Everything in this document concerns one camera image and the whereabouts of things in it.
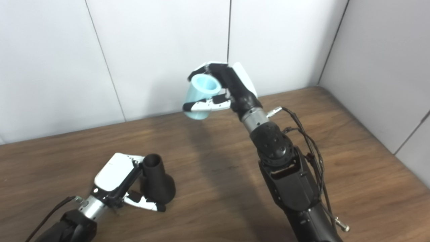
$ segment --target silver metal joint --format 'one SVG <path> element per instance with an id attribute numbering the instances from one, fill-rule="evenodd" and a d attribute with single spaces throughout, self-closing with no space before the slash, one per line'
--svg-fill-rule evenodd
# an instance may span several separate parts
<path id="1" fill-rule="evenodd" d="M 79 197 L 79 196 L 76 196 L 74 200 L 75 200 L 75 202 L 81 204 L 83 207 L 88 205 L 88 201 Z"/>
<path id="2" fill-rule="evenodd" d="M 97 198 L 89 196 L 86 200 L 86 204 L 82 204 L 78 211 L 91 220 L 98 220 L 107 208 L 108 207 Z"/>
<path id="3" fill-rule="evenodd" d="M 269 122 L 267 114 L 262 108 L 252 108 L 241 119 L 246 130 L 251 133 L 258 126 Z"/>
<path id="4" fill-rule="evenodd" d="M 273 110 L 270 110 L 269 112 L 267 112 L 267 118 L 271 118 L 271 117 L 275 116 L 275 114 L 277 114 L 281 110 L 282 110 L 281 107 L 275 107 Z"/>
<path id="5" fill-rule="evenodd" d="M 335 218 L 335 223 L 337 226 L 339 226 L 342 229 L 342 231 L 344 232 L 350 231 L 350 227 L 346 223 L 343 223 L 342 221 L 340 221 L 338 217 Z"/>

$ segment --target black cup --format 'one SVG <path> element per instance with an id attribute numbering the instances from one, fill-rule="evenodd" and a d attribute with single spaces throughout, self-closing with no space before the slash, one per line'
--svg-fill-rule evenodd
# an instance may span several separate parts
<path id="1" fill-rule="evenodd" d="M 161 204 L 168 204 L 176 194 L 173 178 L 166 174 L 163 161 L 158 154 L 145 156 L 142 162 L 143 176 L 141 192 L 146 198 Z"/>

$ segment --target wall seam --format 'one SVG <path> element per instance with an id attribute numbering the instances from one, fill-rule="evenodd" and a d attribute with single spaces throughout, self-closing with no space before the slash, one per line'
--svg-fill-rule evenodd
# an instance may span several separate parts
<path id="1" fill-rule="evenodd" d="M 317 86 L 319 86 L 319 83 L 321 82 L 321 78 L 323 77 L 323 73 L 324 73 L 324 70 L 326 69 L 326 65 L 327 65 L 327 62 L 328 62 L 328 60 L 329 60 L 330 54 L 332 53 L 332 49 L 333 49 L 333 46 L 334 46 L 334 44 L 335 44 L 336 37 L 338 36 L 339 29 L 341 28 L 341 24 L 342 24 L 342 21 L 343 21 L 343 19 L 344 19 L 345 12 L 347 11 L 349 1 L 350 1 L 350 0 L 348 0 L 348 1 L 347 1 L 347 4 L 345 5 L 344 13 L 342 14 L 342 18 L 341 18 L 341 20 L 340 20 L 340 22 L 339 22 L 338 29 L 336 30 L 335 37 L 333 38 L 332 45 L 330 46 L 329 53 L 327 54 L 326 61 L 324 62 L 324 66 L 322 67 L 321 74 L 319 75 L 318 82 L 317 82 L 317 84 L 316 84 Z"/>
<path id="2" fill-rule="evenodd" d="M 424 115 L 424 117 L 421 119 L 420 123 L 415 127 L 415 129 L 412 131 L 412 133 L 406 138 L 405 141 L 400 145 L 400 147 L 394 152 L 394 155 L 397 155 L 397 153 L 401 150 L 401 148 L 407 143 L 407 141 L 415 134 L 415 132 L 418 130 L 418 128 L 426 121 L 426 119 L 430 115 L 430 110 Z"/>
<path id="3" fill-rule="evenodd" d="M 228 12 L 227 63 L 228 63 L 228 57 L 230 54 L 231 1 L 232 0 L 230 0 L 230 8 L 229 8 L 229 12 Z"/>
<path id="4" fill-rule="evenodd" d="M 123 114 L 123 118 L 124 118 L 124 122 L 127 122 L 126 115 L 124 114 L 123 106 L 121 105 L 120 97 L 118 96 L 117 88 L 115 87 L 115 83 L 114 83 L 114 80 L 112 78 L 111 70 L 109 69 L 108 62 L 106 61 L 106 56 L 104 55 L 103 48 L 101 47 L 100 38 L 98 37 L 97 30 L 95 29 L 94 21 L 92 20 L 91 12 L 89 10 L 88 3 L 86 0 L 85 0 L 85 5 L 86 5 L 86 9 L 88 10 L 89 18 L 91 19 L 92 27 L 94 28 L 95 36 L 97 37 L 98 45 L 100 46 L 101 54 L 103 56 L 104 63 L 106 65 L 107 72 L 109 73 L 109 77 L 111 79 L 112 86 L 114 87 L 115 95 L 117 96 L 118 104 L 120 105 L 121 113 Z"/>

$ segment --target light blue cup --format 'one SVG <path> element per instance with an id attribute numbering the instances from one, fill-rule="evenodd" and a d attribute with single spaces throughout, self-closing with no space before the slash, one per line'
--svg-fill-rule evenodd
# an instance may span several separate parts
<path id="1" fill-rule="evenodd" d="M 196 102 L 209 99 L 221 91 L 221 84 L 215 77 L 207 74 L 197 74 L 191 78 L 185 102 Z M 209 116 L 210 112 L 184 112 L 189 118 L 202 120 Z"/>

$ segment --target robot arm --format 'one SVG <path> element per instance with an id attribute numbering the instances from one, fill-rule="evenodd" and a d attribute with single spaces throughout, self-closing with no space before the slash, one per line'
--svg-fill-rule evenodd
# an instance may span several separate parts
<path id="1" fill-rule="evenodd" d="M 326 214 L 331 217 L 333 215 L 321 202 L 321 193 L 325 185 L 320 182 L 317 184 L 308 166 L 310 163 L 314 169 L 318 169 L 315 165 L 317 162 L 315 157 L 304 156 L 278 125 L 269 120 L 271 116 L 285 108 L 278 107 L 269 113 L 264 112 L 263 106 L 257 99 L 255 88 L 239 63 L 229 67 L 227 63 L 208 62 L 193 71 L 188 79 L 192 79 L 197 74 L 209 74 L 215 77 L 220 85 L 228 90 L 226 93 L 230 95 L 224 96 L 227 100 L 225 103 L 230 104 L 230 108 L 238 115 L 249 132 L 249 137 L 260 158 L 258 165 L 267 187 L 275 204 L 286 214 L 298 241 L 341 242 L 334 225 L 332 226 L 326 216 Z M 185 112 L 214 110 L 199 109 L 200 102 L 205 100 L 198 100 L 193 105 L 185 103 L 183 110 Z M 297 118 L 294 113 L 290 114 L 293 118 Z M 305 135 L 302 127 L 297 130 Z M 323 180 L 317 172 L 315 173 L 318 181 Z M 337 218 L 332 219 L 344 231 L 349 230 L 349 227 Z"/>
<path id="2" fill-rule="evenodd" d="M 145 186 L 141 186 L 141 190 L 147 197 L 129 190 L 142 174 L 147 181 Z M 97 233 L 97 221 L 108 208 L 118 209 L 124 204 L 129 204 L 138 208 L 164 212 L 165 204 L 174 196 L 173 179 L 165 174 L 159 155 L 151 154 L 143 157 L 116 153 L 96 175 L 88 199 L 69 197 L 69 200 L 79 201 L 81 206 L 66 212 L 58 223 L 42 233 L 35 241 L 90 242 Z M 26 242 L 30 241 L 37 229 Z"/>

